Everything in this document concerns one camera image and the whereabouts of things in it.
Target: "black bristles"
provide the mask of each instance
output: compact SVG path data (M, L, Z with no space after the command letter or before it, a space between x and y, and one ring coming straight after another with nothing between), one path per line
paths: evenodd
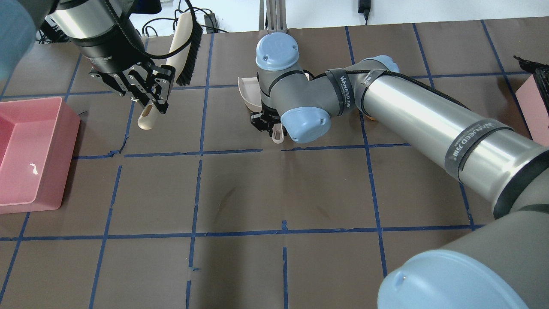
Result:
M202 40L202 27L196 22L193 22L193 30L191 31L191 45L189 45L189 55L183 67L183 71L177 77L176 83L180 86L189 85L193 77L194 66L197 63L198 49Z

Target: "black strap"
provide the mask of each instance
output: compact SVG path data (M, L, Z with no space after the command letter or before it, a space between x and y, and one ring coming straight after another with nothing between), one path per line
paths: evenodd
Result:
M305 75L305 73L303 71L299 71L299 70L288 71L288 72L280 75L279 77L275 78L273 80L273 82L271 83L271 86L269 86L269 95L271 95L271 90L276 85L276 83L278 83L281 79L283 79L285 77L288 77L290 75L294 75L294 74L303 74L303 75Z
M460 181L460 171L473 150L490 134L499 130L513 130L495 119L483 119L468 126L458 135L446 151L444 168Z
M335 94L338 97L338 116L341 116L344 110L350 109L355 105L355 93L353 92L351 81L344 69L327 70L325 73L328 80L332 83Z
M517 201L526 187L549 168L549 150L533 158L517 174L511 178L494 206L494 218L499 219L511 211L511 207Z

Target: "power adapter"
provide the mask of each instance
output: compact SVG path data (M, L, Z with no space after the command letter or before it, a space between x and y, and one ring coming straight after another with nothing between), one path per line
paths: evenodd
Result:
M204 25L206 25L206 33L219 33L215 13L204 14Z

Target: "brush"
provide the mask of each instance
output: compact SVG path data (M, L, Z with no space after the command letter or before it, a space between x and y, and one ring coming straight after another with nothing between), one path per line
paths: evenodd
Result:
M202 27L196 21L194 12L183 13L179 16L177 28L173 35L170 52L176 50L181 44L191 39L189 46L184 50L168 58L167 65L175 68L176 83L180 86L189 85L193 77L194 66L197 62L198 49L202 40Z

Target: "blue tape line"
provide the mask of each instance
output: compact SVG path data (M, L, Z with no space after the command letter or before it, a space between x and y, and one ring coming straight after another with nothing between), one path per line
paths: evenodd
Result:
M347 26L345 26L345 33L347 35L347 43L349 45L349 53L351 55L351 63L355 64L355 57L352 52L352 44L351 44L351 38L349 36L349 29ZM378 233L378 242L379 242L379 254L381 256L381 267L383 271L383 277L387 276L387 265L385 262L385 248L383 246L383 231L381 230L381 222L379 220L379 210L377 205L377 196L376 196L376 186L374 184L374 176L372 173L372 163L370 161L370 149L369 149L369 143L368 138L366 137L366 130L364 127L364 117L362 116L362 112L359 113L360 117L360 126L362 130L362 139L364 141L364 149L366 150L366 164L368 166L368 176L370 179L370 187L372 190L372 199L374 204L374 213L376 215L376 232Z
M368 143L368 137L366 136L366 130L364 128L364 117L360 113L360 127L362 129L362 138L364 139L364 145L366 145L366 164L368 165L368 176L370 179L370 187L372 190L372 200L374 204L374 214L376 217L376 228L378 232L378 242L379 242L379 254L381 256L381 267L383 271L383 277L387 276L387 263L385 261L385 246L383 245L383 229L381 227L381 220L379 218L379 208L376 194L376 185L374 182L374 174L372 169L372 161L370 159L370 146Z
M209 88L238 88L238 85L209 85Z
M203 155L226 155L230 153L252 153L252 152L262 152L263 149L239 149L239 150L214 150L214 151L203 151ZM125 154L125 158L141 158L141 157L170 157L170 156L197 156L200 155L199 151L189 151L189 152L160 152L160 153L134 153L134 154Z
M240 149L240 150L213 150L213 151L203 151L203 155L225 155L228 153L251 153L251 152L262 152L263 149Z
M414 230L461 230L483 227L483 224L471 225L442 225L424 227L386 227L383 231L414 231ZM107 235L107 239L157 239L157 238L200 238L200 237L235 237L235 236L260 236L260 235L291 235L291 234L337 234L337 233L377 233L378 228L335 228L335 229L280 229L258 231L234 231L234 232L202 232L202 233L164 233L164 234L119 234ZM21 241L42 240L97 240L103 239L102 235L75 235L75 236L26 236ZM0 241L18 241L18 237L0 238Z
M439 231L439 230L466 230L473 227L471 225L442 225L438 227L392 227L382 228L383 231Z
M355 64L355 55L352 52L351 36L349 35L349 27L345 26L345 35L347 36L347 44L349 45L349 55L351 56L351 63Z
M197 187L194 193L193 227L192 227L191 247L189 249L189 267L193 267L193 262L194 262L194 243L195 243L194 235L197 232L198 204L200 200L200 182L202 178L202 162L203 162L202 159L198 162Z
M44 97L64 97L66 93L44 93L40 95L16 95L16 96L3 96L4 99L15 99L15 98L44 98Z
M497 54L496 46L494 45L494 42L492 41L492 38L490 37L490 33L488 32L488 28L486 27L486 23L484 20L481 20L480 23L482 24L482 27L484 29L484 33L486 34L486 38L488 39L488 42L490 43L490 47L492 48L492 51L494 53L494 56L496 57L497 65L500 67L501 73L505 73L505 70L503 69L503 64L501 63L500 56ZM522 113L522 109L520 108L520 104L518 103L517 95L515 95L513 87L511 86L511 83L509 82L509 78L507 75L503 75L503 79L505 80L505 84L507 85L507 88L509 89L509 92L511 93L511 96L513 97L513 101L515 102L515 105L517 106L518 112L520 113L520 116L522 117L522 121L524 123L524 126L526 127L528 134L532 136L530 133L530 128L528 127L528 124L526 123L526 118L524 117L524 114Z
M103 263L103 254L105 253L105 244L107 243L107 238L109 235L110 221L113 217L113 205L116 201L116 193L118 192L118 184L120 181L120 174L122 173L122 166L118 166L118 171L116 173L116 180L114 181L113 195L110 199L109 214L107 215L107 222L105 223L105 231L103 232L103 241L101 242L101 249L99 250L99 258L97 260L96 275L93 278L92 294L89 298L89 307L88 309L93 308L93 302L96 298L97 283L99 281L99 273L101 272L101 264Z
M189 303L191 302L191 281L187 281L187 290L185 291L185 309L189 309Z
M371 144L368 148L386 148L386 147L411 147L408 143L403 144Z
M122 153L122 151L124 151L124 147L126 147L126 141L128 140L128 137L130 137L130 127L132 126L134 107L135 102L132 101L132 105L130 107L130 115L128 115L128 122L126 123L126 133L124 134L124 141L122 142L122 146L120 147L120 150L118 150L118 153Z
M231 84L231 85L208 85L208 88L237 88L238 85ZM194 90L194 89L206 89L206 86L182 86L182 87L174 87L172 90Z
M467 193L465 192L465 186L463 186L462 183L460 183L460 190L461 190L461 196L463 197L463 203L465 204L465 211L467 212L467 218L469 218L469 225L471 226L471 229L473 229L473 226L475 226L475 221L473 220L473 215L471 214L470 207L469 207L469 199L467 198Z
M214 34L210 38L210 52L208 55L208 70L206 72L206 88L204 88L204 108L202 109L202 126L200 127L200 155L204 153L204 131L206 129L206 112L208 110L208 92L210 90L211 57L214 51Z
M284 309L288 309L288 248L282 247L282 261L284 261Z
M9 74L9 77L8 79L5 81L5 84L4 84L4 89L2 89L2 93L0 93L0 100L5 98L5 91L6 89L8 88L8 84L9 82L12 80L12 76L13 76L13 73Z
M180 87L172 88L172 90L196 90L196 89L206 89L206 86L180 86Z
M504 75L524 75L528 72L510 72L510 73L471 73L471 74L444 74L433 75L432 78L456 78L456 77L477 77L477 76L504 76Z
M194 193L194 212L193 212L193 229L192 233L197 232L197 219L198 219L198 204L200 200L200 183L202 179L202 159L198 162L198 176L197 176L197 187Z
M435 87L433 82L433 76L431 75L431 70L429 69L429 64L427 63L427 57L425 56L425 51L423 50L423 45L421 44L421 39L419 38L419 33L417 31L416 23L412 24L413 32L416 34L417 44L419 45L419 51L421 52L421 57L423 58L423 64L425 64L425 70L427 71L427 78L431 87Z
M106 159L111 158L112 156L110 154L102 154L99 156L76 156L72 157L73 160L90 160L90 159Z
M84 239L103 239L102 235L74 235L74 236L27 236L23 241L36 240L84 240Z
M108 239L150 239L150 238L188 238L192 233L108 235Z
M162 152L162 153L134 153L125 154L125 158L142 158L142 157L170 157L170 156L196 156L199 155L198 151L190 152Z
M306 150L332 150L332 149L361 149L364 145L346 145L346 146L314 146L314 147L294 147L292 149L282 149L281 151L306 151Z
M8 286L9 276L12 274L13 264L15 264L15 259L17 258L17 253L19 252L19 246L21 246L23 234L25 233L25 229L27 227L27 223L29 222L30 215L31 213L27 212L27 215L25 216L25 220L23 221L23 225L21 226L21 230L19 231L19 237L17 240L17 244L15 244L15 249L13 250L12 260L9 262L8 271L5 273L4 284L2 285L2 290L0 290L0 304L2 303L2 299L4 298L5 289Z
M67 93L65 95L65 101L69 97L70 90L72 89L72 85L74 84L74 80L76 78L76 72L78 72L78 67L80 66L80 60L82 60L82 54L79 54L78 60L76 60L76 66L74 67L74 72L72 72L72 77L70 79L69 88L67 89Z
M88 95L106 95L109 93L113 93L112 91L88 91L88 92L72 92L68 93L68 96L88 96Z

